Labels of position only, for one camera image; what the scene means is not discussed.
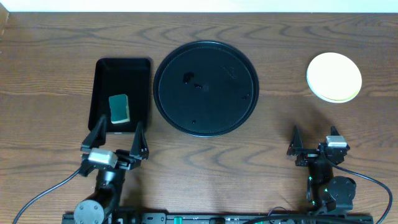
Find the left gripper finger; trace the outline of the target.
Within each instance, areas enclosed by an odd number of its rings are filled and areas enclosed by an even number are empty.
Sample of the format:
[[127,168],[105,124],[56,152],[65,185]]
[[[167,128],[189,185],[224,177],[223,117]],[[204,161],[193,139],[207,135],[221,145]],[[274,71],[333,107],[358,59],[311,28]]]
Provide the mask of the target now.
[[149,148],[144,133],[144,124],[140,121],[136,126],[134,140],[129,153],[134,159],[147,160],[149,158]]
[[87,137],[83,140],[81,144],[80,151],[91,152],[94,148],[99,148],[106,143],[106,115],[101,115],[100,119],[90,131]]

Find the light blue plate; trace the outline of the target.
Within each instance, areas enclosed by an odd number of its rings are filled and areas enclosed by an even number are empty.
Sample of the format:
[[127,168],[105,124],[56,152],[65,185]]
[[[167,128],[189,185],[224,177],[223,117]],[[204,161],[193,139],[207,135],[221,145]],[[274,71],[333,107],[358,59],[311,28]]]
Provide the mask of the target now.
[[329,103],[346,103],[353,100],[358,95],[358,92],[353,94],[334,93],[326,95],[314,92],[313,94],[317,96],[319,99],[327,101]]

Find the green yellow sponge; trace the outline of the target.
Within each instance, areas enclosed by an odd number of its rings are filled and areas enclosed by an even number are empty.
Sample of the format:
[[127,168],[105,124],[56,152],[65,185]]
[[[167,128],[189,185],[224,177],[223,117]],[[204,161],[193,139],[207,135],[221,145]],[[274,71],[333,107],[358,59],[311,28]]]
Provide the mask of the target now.
[[111,112],[111,123],[121,124],[130,122],[129,102],[125,94],[114,95],[108,98]]

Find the yellow plate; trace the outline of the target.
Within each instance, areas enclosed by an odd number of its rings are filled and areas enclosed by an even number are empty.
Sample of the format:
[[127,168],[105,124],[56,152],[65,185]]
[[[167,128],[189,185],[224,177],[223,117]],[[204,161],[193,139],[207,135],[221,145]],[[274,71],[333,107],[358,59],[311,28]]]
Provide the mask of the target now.
[[311,91],[322,95],[360,92],[362,76],[358,66],[348,57],[325,52],[308,64],[307,83]]

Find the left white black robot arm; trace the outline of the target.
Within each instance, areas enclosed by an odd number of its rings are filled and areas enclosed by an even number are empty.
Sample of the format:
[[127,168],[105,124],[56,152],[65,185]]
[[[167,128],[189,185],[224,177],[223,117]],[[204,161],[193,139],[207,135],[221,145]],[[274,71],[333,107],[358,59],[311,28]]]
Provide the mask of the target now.
[[136,125],[129,151],[118,149],[113,152],[100,148],[106,143],[106,129],[107,120],[103,114],[81,144],[83,154],[78,173],[86,177],[97,170],[98,174],[94,192],[73,212],[76,224],[117,222],[126,171],[139,167],[149,157],[142,121]]

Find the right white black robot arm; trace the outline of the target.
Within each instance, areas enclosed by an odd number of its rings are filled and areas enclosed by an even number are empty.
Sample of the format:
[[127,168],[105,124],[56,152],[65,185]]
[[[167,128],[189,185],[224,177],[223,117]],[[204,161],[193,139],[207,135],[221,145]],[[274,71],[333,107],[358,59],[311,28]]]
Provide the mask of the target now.
[[346,215],[353,209],[356,182],[333,174],[333,167],[344,161],[349,150],[346,140],[334,126],[316,149],[304,147],[299,129],[294,127],[287,155],[296,157],[296,166],[308,168],[307,200],[313,205],[309,214]]

